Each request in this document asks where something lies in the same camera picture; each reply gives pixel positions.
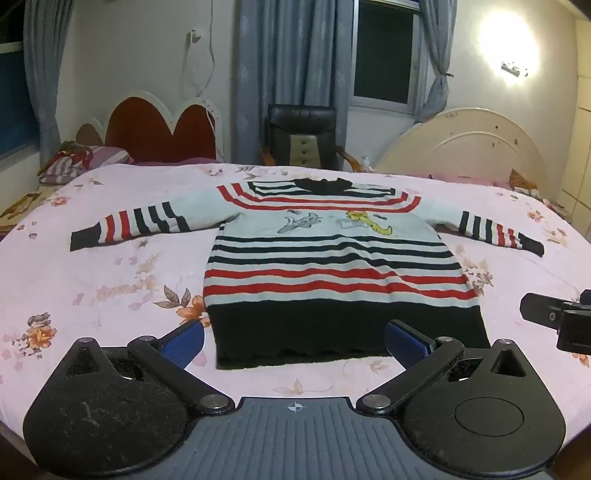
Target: sweater sleeve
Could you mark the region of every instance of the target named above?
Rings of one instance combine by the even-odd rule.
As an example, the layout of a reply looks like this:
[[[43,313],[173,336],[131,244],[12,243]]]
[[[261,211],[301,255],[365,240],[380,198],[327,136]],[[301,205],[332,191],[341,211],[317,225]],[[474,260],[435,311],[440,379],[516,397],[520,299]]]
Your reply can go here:
[[[228,202],[221,188],[207,188],[194,195],[113,213],[89,228],[73,232],[70,251],[154,233],[190,232],[227,222],[241,208]]]
[[[413,213],[423,218],[431,226],[444,225],[460,235],[474,240],[499,247],[527,250],[539,257],[544,255],[542,243],[472,212],[456,210],[448,205],[430,202],[422,198]]]

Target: window frame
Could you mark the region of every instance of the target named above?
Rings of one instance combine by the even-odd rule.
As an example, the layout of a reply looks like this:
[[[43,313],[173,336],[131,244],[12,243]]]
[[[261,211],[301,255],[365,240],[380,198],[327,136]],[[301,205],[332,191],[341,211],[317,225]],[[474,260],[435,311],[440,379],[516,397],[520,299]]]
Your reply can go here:
[[[3,53],[12,53],[13,51],[21,51],[22,50],[22,42],[21,41],[13,41],[2,43],[0,42],[0,55]]]
[[[12,53],[15,51],[22,51],[22,50],[23,50],[22,41],[13,41],[13,42],[6,42],[6,43],[0,42],[0,55],[3,55],[5,53]],[[39,139],[36,138],[34,140],[30,140],[30,141],[27,141],[21,145],[18,145],[10,150],[7,150],[4,153],[0,152],[0,164],[2,164],[4,166],[4,163],[7,163],[8,159],[10,157],[13,157],[14,155],[18,154],[19,152],[26,150],[27,148],[35,147],[35,150],[37,151],[38,145],[39,145]]]
[[[351,65],[351,91],[349,105],[366,108],[387,110],[391,112],[415,115],[422,107],[425,99],[427,84],[427,60],[429,58],[427,41],[424,35],[421,9],[418,3],[410,0],[367,0],[400,7],[414,13],[413,17],[413,51],[411,53],[411,74],[408,82],[408,102],[398,103],[377,98],[367,98],[355,95],[355,70],[357,68],[357,34],[359,27],[359,4],[362,0],[353,0],[353,55]]]

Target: gray cartoon character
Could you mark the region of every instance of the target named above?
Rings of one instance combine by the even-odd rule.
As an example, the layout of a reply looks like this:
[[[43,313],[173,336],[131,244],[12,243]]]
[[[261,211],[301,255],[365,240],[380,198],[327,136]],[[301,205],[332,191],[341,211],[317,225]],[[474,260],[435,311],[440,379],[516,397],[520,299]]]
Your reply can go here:
[[[287,224],[282,226],[277,233],[287,233],[296,228],[310,228],[312,225],[320,223],[322,220],[315,213],[309,213],[307,217],[300,219],[293,219],[292,217],[285,217]]]

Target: floral bedsheet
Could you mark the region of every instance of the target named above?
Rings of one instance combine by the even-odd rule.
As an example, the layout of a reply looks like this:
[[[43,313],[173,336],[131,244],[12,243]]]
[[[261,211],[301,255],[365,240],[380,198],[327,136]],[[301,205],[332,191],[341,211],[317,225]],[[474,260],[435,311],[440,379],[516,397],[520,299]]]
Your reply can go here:
[[[187,369],[236,402],[247,395],[344,395],[355,403],[399,374],[402,367],[393,358],[217,370],[201,297],[215,230],[155,235],[76,255],[69,251],[72,231],[121,209],[238,180],[339,176],[436,197],[542,241],[546,253],[539,258],[441,235],[480,295],[489,338],[519,344],[562,410],[567,439],[591,423],[589,359],[558,351],[555,332],[527,323],[519,314],[521,297],[529,291],[577,299],[591,287],[591,245],[542,203],[496,187],[226,164],[93,170],[53,193],[0,243],[0,421],[22,436],[27,409],[77,338],[91,336],[103,346],[121,346],[139,335],[160,337],[189,319],[203,322],[206,340]],[[252,328],[258,328],[256,322]]]

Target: cream bed frame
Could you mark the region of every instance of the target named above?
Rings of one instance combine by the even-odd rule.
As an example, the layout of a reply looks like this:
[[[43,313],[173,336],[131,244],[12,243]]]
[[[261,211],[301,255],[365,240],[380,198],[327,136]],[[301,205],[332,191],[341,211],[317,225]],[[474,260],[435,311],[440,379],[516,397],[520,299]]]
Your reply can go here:
[[[376,165],[377,173],[449,174],[508,181],[511,169],[547,195],[548,177],[531,138],[507,117],[483,108],[458,108],[417,124]]]

